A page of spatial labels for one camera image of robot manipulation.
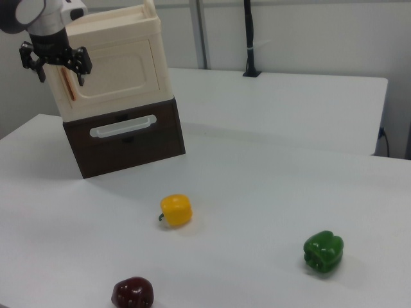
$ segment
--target drawer handle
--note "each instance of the drawer handle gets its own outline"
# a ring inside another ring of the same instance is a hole
[[[157,122],[155,115],[147,115],[145,117],[138,117],[137,119],[131,119],[119,123],[92,128],[90,130],[90,136],[106,138],[110,136],[120,135],[121,133],[134,132],[135,130],[142,130],[143,128],[147,128],[155,122]]]

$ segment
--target table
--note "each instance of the table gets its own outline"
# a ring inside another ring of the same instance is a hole
[[[59,117],[0,141],[0,303],[109,308],[114,284],[154,308],[410,307],[409,161],[208,136],[187,154],[83,180]],[[158,222],[187,194],[192,221]],[[321,230],[345,241],[330,276],[304,265]]]
[[[375,152],[384,78],[170,69],[181,121],[209,135],[361,155]]]

